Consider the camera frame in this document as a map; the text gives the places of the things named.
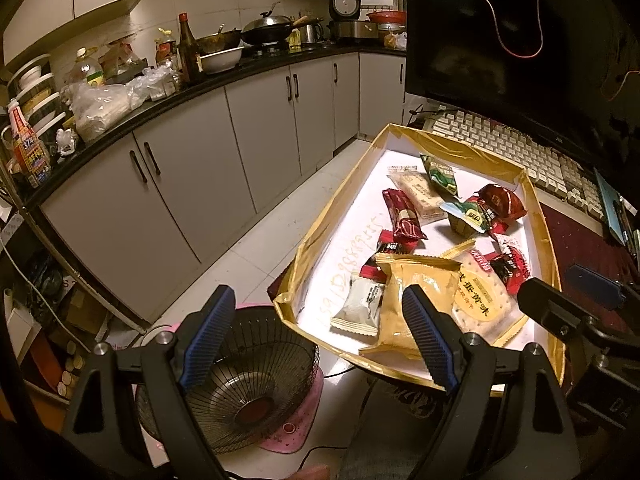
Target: black countertop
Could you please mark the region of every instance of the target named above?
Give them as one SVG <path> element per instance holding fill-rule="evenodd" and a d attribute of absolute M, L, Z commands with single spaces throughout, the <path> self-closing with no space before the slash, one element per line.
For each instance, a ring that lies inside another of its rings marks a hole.
<path fill-rule="evenodd" d="M 65 159 L 64 162 L 58 164 L 49 179 L 35 190 L 18 190 L 22 191 L 20 195 L 23 198 L 24 205 L 28 210 L 32 210 L 42 204 L 66 179 L 73 175 L 77 170 L 82 168 L 94 156 L 107 149 L 114 142 L 122 137 L 130 134 L 134 129 L 139 128 L 147 121 L 158 117 L 164 112 L 174 108 L 194 97 L 205 94 L 206 92 L 228 85 L 235 81 L 267 72 L 275 68 L 287 66 L 293 63 L 319 59 L 327 56 L 338 56 L 340 54 L 349 54 L 351 52 L 367 52 L 370 54 L 389 54 L 390 56 L 405 57 L 406 52 L 402 50 L 392 50 L 382 46 L 326 46 L 318 47 L 312 50 L 302 50 L 298 52 L 289 52 L 280 56 L 265 57 L 261 59 L 242 58 L 238 67 L 228 72 L 217 75 L 211 75 L 202 83 L 191 86 L 175 94 L 156 101 L 145 102 L 140 108 L 132 111 L 117 124 L 112 126 L 108 131 L 104 132 L 100 137 L 86 143 L 78 152 Z"/>

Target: wire mesh grille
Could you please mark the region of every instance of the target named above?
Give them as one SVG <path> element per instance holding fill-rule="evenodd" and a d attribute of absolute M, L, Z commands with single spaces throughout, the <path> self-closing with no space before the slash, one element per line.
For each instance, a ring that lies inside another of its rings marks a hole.
<path fill-rule="evenodd" d="M 318 347 L 282 324 L 273 308 L 244 308 L 236 311 L 205 383 L 185 401 L 209 447 L 229 452 L 281 426 L 308 394 L 318 363 Z M 136 406 L 142 427 L 161 442 L 144 385 Z"/>

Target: backsplash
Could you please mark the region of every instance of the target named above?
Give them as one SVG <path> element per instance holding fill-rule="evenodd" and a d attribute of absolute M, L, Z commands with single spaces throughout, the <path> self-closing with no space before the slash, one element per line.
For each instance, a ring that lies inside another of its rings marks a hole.
<path fill-rule="evenodd" d="M 149 65 L 155 64 L 155 38 L 160 37 L 158 27 L 170 28 L 178 40 L 178 14 L 186 12 L 191 31 L 196 38 L 214 34 L 222 23 L 225 30 L 242 28 L 251 20 L 260 18 L 260 13 L 269 10 L 274 2 L 280 3 L 274 14 L 297 16 L 302 14 L 325 17 L 328 20 L 328 0 L 142 0 L 128 16 L 117 18 L 94 27 L 71 38 L 51 52 L 51 68 L 60 88 L 66 74 L 71 70 L 76 51 L 81 47 L 98 46 L 98 56 L 106 50 L 105 45 L 127 34 L 133 51 L 140 58 L 146 57 Z"/>

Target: metal screw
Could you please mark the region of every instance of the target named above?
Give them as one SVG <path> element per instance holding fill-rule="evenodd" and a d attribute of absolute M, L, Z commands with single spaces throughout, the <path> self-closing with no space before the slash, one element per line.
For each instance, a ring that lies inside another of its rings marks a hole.
<path fill-rule="evenodd" d="M 156 335 L 154 339 L 156 340 L 156 343 L 167 345 L 174 339 L 174 333 L 167 330 L 162 330 L 162 332 Z"/>
<path fill-rule="evenodd" d="M 595 364 L 598 368 L 606 368 L 609 366 L 609 360 L 606 355 L 598 354 L 593 357 L 593 364 Z"/>
<path fill-rule="evenodd" d="M 94 346 L 94 354 L 96 355 L 105 355 L 109 350 L 111 350 L 111 345 L 104 341 Z"/>
<path fill-rule="evenodd" d="M 527 344 L 526 348 L 533 355 L 542 355 L 545 352 L 545 350 L 542 348 L 542 345 L 540 345 L 540 343 L 529 343 Z"/>
<path fill-rule="evenodd" d="M 471 346 L 478 346 L 482 338 L 475 332 L 467 332 L 465 334 L 465 341 Z"/>

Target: keyboard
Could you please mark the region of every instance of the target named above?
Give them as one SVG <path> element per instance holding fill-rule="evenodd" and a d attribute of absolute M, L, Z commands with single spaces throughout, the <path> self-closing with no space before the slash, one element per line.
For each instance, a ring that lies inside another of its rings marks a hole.
<path fill-rule="evenodd" d="M 598 186 L 580 164 L 514 128 L 456 110 L 443 111 L 426 120 L 423 130 L 503 156 L 526 169 L 536 187 L 596 220 L 604 220 Z"/>

